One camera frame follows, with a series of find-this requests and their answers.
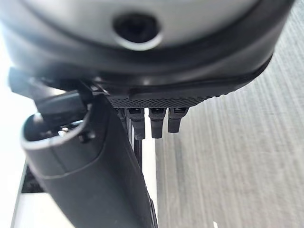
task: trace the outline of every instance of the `textured black plastic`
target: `textured black plastic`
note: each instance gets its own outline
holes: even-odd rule
[[[163,99],[131,99],[128,97],[111,97],[109,101],[113,107],[120,108],[166,108],[166,107],[190,107],[195,106],[207,98],[188,97],[188,98],[163,98]]]
[[[41,138],[32,120],[22,135],[29,166],[76,228],[153,227],[141,169],[104,96],[95,98],[84,122],[61,139]],[[75,137],[88,132],[94,137],[86,143]]]
[[[21,193],[42,193],[45,192],[40,184],[37,182],[36,178],[32,174],[29,167],[26,167],[26,174],[23,181],[23,186]]]

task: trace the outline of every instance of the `black connector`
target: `black connector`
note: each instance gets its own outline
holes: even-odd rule
[[[189,108],[169,108],[168,132],[178,133],[181,119],[187,114]]]
[[[154,139],[162,138],[162,125],[165,115],[166,115],[166,108],[149,108],[152,138]]]
[[[124,111],[124,108],[115,108],[115,111],[117,112],[117,115],[118,115],[120,121],[123,124],[123,128],[127,131],[127,123],[125,121],[125,111]]]

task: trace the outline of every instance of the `black curved edge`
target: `black curved edge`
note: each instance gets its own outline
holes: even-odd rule
[[[127,95],[113,95],[117,85],[102,84],[102,87],[110,91],[111,95],[107,98],[115,108],[191,107],[244,87],[263,73],[271,59],[272,56],[254,72],[233,78],[136,89],[121,86],[119,91],[124,91]]]
[[[233,77],[257,69],[272,54],[293,2],[261,0],[242,20],[216,34],[182,46],[145,52],[78,40],[39,20],[17,1],[2,4],[0,18],[13,60],[37,76],[65,65],[84,69],[86,74],[74,76],[81,79],[159,86]]]

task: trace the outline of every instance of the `black rubber grip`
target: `black rubber grip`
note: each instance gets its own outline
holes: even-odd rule
[[[22,146],[38,182],[76,228],[155,227],[143,174],[104,96],[63,137],[44,139],[31,116]]]

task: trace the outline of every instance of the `gray floor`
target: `gray floor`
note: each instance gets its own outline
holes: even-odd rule
[[[304,228],[304,0],[269,68],[192,108],[156,153],[160,228]]]

